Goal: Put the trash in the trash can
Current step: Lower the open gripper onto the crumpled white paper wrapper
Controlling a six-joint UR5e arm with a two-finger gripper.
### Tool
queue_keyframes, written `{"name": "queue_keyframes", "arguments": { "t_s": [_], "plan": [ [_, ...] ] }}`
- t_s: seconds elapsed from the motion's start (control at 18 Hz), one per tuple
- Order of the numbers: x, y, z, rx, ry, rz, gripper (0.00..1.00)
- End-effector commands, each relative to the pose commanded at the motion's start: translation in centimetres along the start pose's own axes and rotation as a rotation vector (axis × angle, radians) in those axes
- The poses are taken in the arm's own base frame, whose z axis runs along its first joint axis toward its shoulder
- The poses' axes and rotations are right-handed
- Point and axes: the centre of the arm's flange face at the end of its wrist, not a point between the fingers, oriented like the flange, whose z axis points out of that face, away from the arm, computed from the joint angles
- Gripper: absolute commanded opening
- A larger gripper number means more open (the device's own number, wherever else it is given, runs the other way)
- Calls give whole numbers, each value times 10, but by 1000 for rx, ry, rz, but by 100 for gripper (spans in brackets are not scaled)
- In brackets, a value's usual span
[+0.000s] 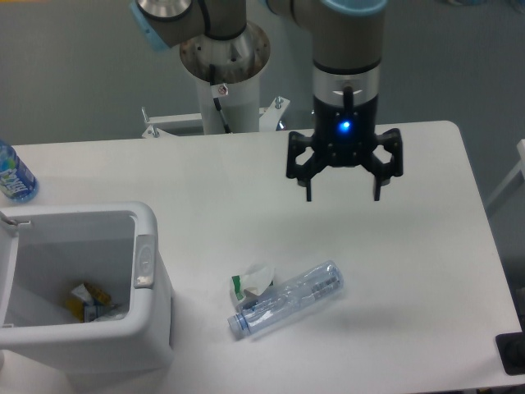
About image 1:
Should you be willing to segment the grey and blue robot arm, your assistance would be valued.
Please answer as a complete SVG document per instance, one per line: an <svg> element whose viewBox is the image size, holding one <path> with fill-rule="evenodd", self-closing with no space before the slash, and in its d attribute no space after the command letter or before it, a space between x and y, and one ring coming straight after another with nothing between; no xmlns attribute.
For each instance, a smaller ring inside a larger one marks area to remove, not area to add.
<svg viewBox="0 0 525 394"><path fill-rule="evenodd" d="M273 14L310 33L314 132L289 134L286 175L304 188L327 167L363 167L380 190L402 176L397 129L375 132L383 1L268 1ZM130 10L150 45L178 48L197 80L208 134L259 131L258 94L250 87L267 65L265 32L244 1L133 1Z"/></svg>

